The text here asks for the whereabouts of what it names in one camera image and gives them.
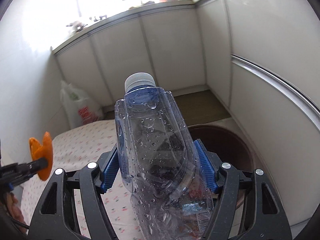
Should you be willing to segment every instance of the black mechanical device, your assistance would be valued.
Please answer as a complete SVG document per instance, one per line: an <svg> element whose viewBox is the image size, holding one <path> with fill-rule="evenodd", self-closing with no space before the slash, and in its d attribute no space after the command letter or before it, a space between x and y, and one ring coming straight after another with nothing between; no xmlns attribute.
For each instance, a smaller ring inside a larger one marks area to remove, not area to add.
<svg viewBox="0 0 320 240"><path fill-rule="evenodd" d="M198 141L215 170L219 194L202 239L228 239L240 189L245 190L244 211L239 234L232 240L292 239L283 206L267 175L259 169L239 171L231 163L223 163L215 153L207 152ZM88 239L81 235L76 215L74 189L80 189L91 239L117 240L100 195L112 186L113 181L106 186L104 179L108 166L116 160L115 146L112 151L103 153L96 163L89 163L81 170L55 170L36 206L28 239Z"/></svg>

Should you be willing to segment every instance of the blue gripper pad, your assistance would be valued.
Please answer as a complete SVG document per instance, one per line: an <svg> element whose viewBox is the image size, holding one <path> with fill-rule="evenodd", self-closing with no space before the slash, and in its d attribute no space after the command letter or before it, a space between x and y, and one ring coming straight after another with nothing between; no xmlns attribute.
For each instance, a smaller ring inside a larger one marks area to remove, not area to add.
<svg viewBox="0 0 320 240"><path fill-rule="evenodd" d="M216 182L215 171L214 171L207 155L205 154L205 151L202 149L200 143L197 140L195 140L194 143L195 143L196 150L197 150L199 158L200 158L200 163L201 163L202 171L205 175L207 187L209 189L211 189L214 193L216 193L218 190L218 184Z"/></svg>
<svg viewBox="0 0 320 240"><path fill-rule="evenodd" d="M108 165L102 172L103 182L101 183L101 190L106 193L108 189L112 187L113 182L116 179L116 175L119 170L119 159L117 150L114 151Z"/></svg>

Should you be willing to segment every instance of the barcode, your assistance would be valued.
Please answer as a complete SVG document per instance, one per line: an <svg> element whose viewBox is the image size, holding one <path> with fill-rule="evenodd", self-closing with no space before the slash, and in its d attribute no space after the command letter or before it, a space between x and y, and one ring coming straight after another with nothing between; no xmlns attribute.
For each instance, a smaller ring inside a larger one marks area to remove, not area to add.
<svg viewBox="0 0 320 240"><path fill-rule="evenodd" d="M197 220L198 220L199 231L201 234L203 234L210 220L209 212L205 211L205 212L198 213Z"/></svg>

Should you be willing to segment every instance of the black cable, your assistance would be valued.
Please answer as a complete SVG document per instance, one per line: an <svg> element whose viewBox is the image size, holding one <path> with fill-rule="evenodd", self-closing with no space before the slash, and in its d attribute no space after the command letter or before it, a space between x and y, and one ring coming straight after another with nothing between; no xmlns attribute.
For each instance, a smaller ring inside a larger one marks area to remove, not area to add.
<svg viewBox="0 0 320 240"><path fill-rule="evenodd" d="M11 219L11 221L14 223L14 224L16 224L17 226L20 226L20 227L22 227L22 228L25 228L25 229L27 229L27 230L29 230L29 226L28 225L26 225L26 224L24 224L24 223L21 223L20 221L18 221L18 220L15 220L13 217L11 217L11 216L9 216L8 215L8 217Z"/></svg>

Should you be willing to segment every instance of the silver screw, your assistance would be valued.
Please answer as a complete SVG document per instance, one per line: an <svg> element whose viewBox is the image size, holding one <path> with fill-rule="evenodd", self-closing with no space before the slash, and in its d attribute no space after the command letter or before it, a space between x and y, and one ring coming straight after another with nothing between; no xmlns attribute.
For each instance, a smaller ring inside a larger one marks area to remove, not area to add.
<svg viewBox="0 0 320 240"><path fill-rule="evenodd" d="M54 171L55 174L60 175L61 173L63 173L63 169L58 168Z"/></svg>
<svg viewBox="0 0 320 240"><path fill-rule="evenodd" d="M94 169L95 167L97 167L97 163L95 163L95 162L88 163L87 166L88 166L89 169Z"/></svg>
<svg viewBox="0 0 320 240"><path fill-rule="evenodd" d="M263 170L257 169L257 170L256 170L256 173L257 173L258 175L263 175Z"/></svg>
<svg viewBox="0 0 320 240"><path fill-rule="evenodd" d="M230 169L231 168L231 165L229 163L223 163L221 166L224 169Z"/></svg>

